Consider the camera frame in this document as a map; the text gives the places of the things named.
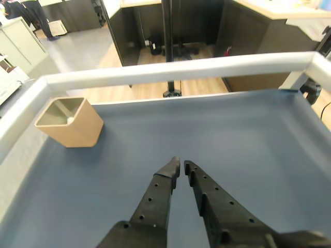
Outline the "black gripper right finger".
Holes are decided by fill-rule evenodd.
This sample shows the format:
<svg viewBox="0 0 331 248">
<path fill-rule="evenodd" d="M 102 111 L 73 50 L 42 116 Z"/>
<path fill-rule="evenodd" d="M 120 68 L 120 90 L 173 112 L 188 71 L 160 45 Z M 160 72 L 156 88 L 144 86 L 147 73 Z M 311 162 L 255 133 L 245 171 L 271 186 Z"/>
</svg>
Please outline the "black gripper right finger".
<svg viewBox="0 0 331 248">
<path fill-rule="evenodd" d="M 330 247 L 330 240 L 316 232 L 273 230 L 198 165 L 189 160 L 184 164 L 211 247 Z"/>
</svg>

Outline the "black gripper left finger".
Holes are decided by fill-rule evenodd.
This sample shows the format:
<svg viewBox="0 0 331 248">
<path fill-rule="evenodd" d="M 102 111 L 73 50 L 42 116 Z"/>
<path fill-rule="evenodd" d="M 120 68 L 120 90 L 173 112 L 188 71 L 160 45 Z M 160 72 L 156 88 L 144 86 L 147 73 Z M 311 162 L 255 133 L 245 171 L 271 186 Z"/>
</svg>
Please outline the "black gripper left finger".
<svg viewBox="0 0 331 248">
<path fill-rule="evenodd" d="M 167 247 L 172 192 L 180 175 L 180 159 L 173 157 L 153 175 L 129 221 L 116 223 L 98 247 Z"/>
</svg>

